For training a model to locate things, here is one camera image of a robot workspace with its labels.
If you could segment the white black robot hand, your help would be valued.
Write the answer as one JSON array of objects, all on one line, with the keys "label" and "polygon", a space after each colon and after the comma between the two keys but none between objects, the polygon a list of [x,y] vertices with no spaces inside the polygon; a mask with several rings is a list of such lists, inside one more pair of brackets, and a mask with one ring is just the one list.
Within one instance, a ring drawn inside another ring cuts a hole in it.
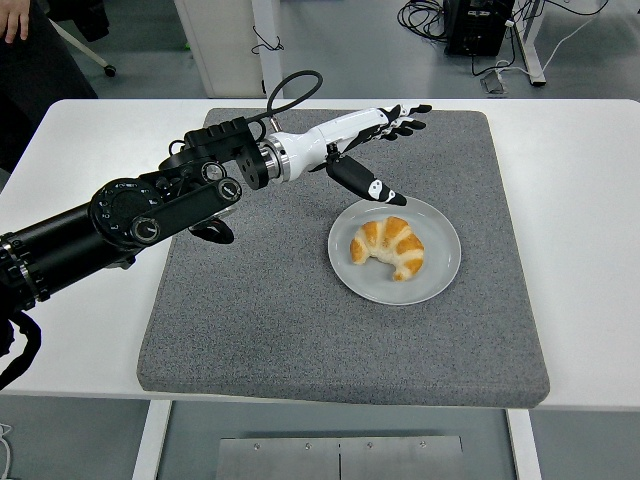
[{"label": "white black robot hand", "polygon": [[346,153],[371,140],[394,141],[426,127],[414,114],[432,110],[428,104],[399,104],[348,113],[317,125],[304,134],[274,133],[281,178],[293,181],[304,172],[324,169],[327,175],[362,199],[404,206],[406,198],[378,179]]}]

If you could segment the person's hand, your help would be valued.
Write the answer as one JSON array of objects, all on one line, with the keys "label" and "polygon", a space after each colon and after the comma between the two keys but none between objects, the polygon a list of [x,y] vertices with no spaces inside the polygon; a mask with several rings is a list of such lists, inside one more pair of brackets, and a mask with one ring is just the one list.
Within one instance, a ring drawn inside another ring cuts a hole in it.
[{"label": "person's hand", "polygon": [[30,0],[0,0],[1,38],[7,44],[28,38],[30,5]]}]

